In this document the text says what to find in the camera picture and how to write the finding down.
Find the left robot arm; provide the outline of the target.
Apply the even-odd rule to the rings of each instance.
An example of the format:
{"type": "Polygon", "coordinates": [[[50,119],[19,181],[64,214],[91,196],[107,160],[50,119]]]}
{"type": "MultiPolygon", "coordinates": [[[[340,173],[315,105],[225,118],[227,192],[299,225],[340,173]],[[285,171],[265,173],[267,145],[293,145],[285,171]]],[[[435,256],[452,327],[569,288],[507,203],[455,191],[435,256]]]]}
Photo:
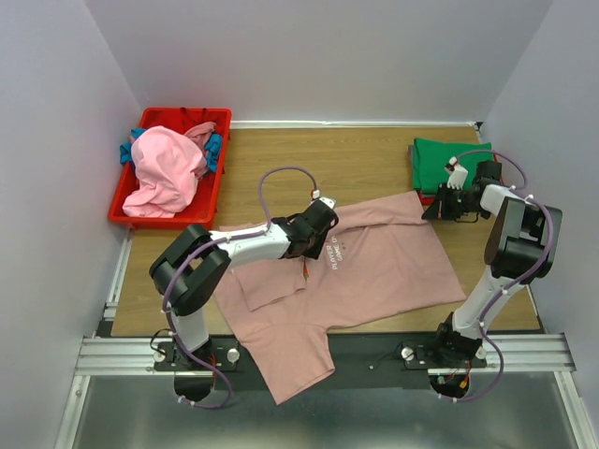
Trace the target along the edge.
{"type": "Polygon", "coordinates": [[[149,268],[163,297],[176,359],[187,369],[208,365],[202,308],[229,269],[262,260],[316,259],[337,223],[335,201],[324,196],[301,213],[255,227],[224,232],[189,225],[149,268]]]}

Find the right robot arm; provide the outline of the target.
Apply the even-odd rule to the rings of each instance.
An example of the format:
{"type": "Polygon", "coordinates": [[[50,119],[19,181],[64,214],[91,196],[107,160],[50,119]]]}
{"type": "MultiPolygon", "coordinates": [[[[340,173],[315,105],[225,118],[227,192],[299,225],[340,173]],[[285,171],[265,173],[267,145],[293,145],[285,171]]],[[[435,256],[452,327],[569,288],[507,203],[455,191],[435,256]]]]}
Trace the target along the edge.
{"type": "Polygon", "coordinates": [[[494,218],[484,251],[485,270],[466,301],[441,323],[424,352],[442,367],[471,362],[487,330],[508,300],[533,280],[547,276],[557,250],[562,210],[521,196],[502,184],[502,164],[477,164],[472,184],[468,170],[453,156],[446,164],[448,180],[439,185],[425,220],[457,221],[473,213],[494,218]]]}

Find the dusty pink printed t-shirt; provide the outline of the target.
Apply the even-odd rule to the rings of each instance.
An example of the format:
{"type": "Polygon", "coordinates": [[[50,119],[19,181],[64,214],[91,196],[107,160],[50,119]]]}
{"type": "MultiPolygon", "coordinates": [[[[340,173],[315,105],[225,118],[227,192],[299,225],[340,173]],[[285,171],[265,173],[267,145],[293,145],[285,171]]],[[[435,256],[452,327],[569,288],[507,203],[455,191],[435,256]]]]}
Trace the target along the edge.
{"type": "Polygon", "coordinates": [[[215,291],[276,404],[334,372],[329,329],[465,298],[415,192],[342,206],[337,214],[317,259],[233,268],[215,291]]]}

